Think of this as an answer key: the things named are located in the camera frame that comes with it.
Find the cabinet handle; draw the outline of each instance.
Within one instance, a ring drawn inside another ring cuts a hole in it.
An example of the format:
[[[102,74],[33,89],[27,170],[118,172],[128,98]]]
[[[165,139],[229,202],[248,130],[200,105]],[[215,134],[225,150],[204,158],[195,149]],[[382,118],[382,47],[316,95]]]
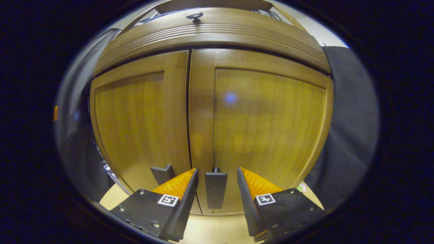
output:
[[[226,191],[227,173],[220,173],[215,167],[212,173],[205,174],[208,208],[221,209]]]
[[[199,23],[201,20],[199,19],[199,17],[201,17],[204,13],[202,12],[195,12],[195,13],[190,13],[189,15],[187,15],[188,19],[193,19],[193,23]]]
[[[151,171],[158,185],[161,185],[175,177],[172,165],[167,165],[166,168],[151,167]]]

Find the wooden floor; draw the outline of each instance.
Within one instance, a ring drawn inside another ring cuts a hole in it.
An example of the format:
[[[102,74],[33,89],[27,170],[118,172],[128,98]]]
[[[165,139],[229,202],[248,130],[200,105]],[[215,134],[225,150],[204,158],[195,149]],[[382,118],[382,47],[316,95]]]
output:
[[[99,203],[111,210],[127,197],[128,195],[115,184]],[[184,239],[178,243],[253,244],[255,242],[253,237],[249,236],[244,215],[199,216],[191,214],[185,228]]]

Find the wooden cabinet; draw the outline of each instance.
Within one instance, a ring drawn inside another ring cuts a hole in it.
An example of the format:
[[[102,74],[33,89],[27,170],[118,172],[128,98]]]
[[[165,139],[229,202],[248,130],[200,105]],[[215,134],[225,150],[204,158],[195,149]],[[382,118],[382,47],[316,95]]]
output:
[[[150,168],[191,169],[187,138],[188,51],[136,60],[92,81],[92,127],[107,164],[130,191],[158,186]],[[192,213],[201,214],[197,201]]]
[[[233,49],[192,51],[191,160],[203,214],[242,214],[237,167],[283,189],[298,186],[324,145],[332,114],[327,76],[280,57]],[[204,175],[228,174],[222,209],[208,209]]]

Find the wooden door panel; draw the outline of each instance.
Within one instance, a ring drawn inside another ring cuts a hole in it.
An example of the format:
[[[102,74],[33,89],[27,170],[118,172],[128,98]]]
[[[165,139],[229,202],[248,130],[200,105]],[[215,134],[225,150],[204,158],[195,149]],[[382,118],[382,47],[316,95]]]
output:
[[[136,60],[93,80],[92,126],[101,153],[134,192],[158,186],[152,166],[191,169],[187,135],[188,51]],[[201,214],[197,200],[193,214]]]
[[[281,188],[308,174],[330,126],[331,80],[301,64],[250,51],[192,52],[189,128],[203,214],[242,214],[237,167]],[[222,209],[208,209],[204,174],[228,174]]]

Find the cabinet door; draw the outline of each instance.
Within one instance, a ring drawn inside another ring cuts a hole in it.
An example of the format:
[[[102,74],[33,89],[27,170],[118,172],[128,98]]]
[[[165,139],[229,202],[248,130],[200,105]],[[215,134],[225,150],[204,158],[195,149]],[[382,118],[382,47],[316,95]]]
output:
[[[197,194],[206,215],[242,214],[237,168],[283,189],[298,186],[330,127],[333,83],[284,58],[232,49],[192,52],[189,133]],[[227,173],[222,209],[208,209],[205,173]]]
[[[130,191],[158,186],[150,168],[191,169],[187,139],[188,51],[136,60],[91,85],[92,126],[101,153]],[[197,201],[192,213],[201,214]]]

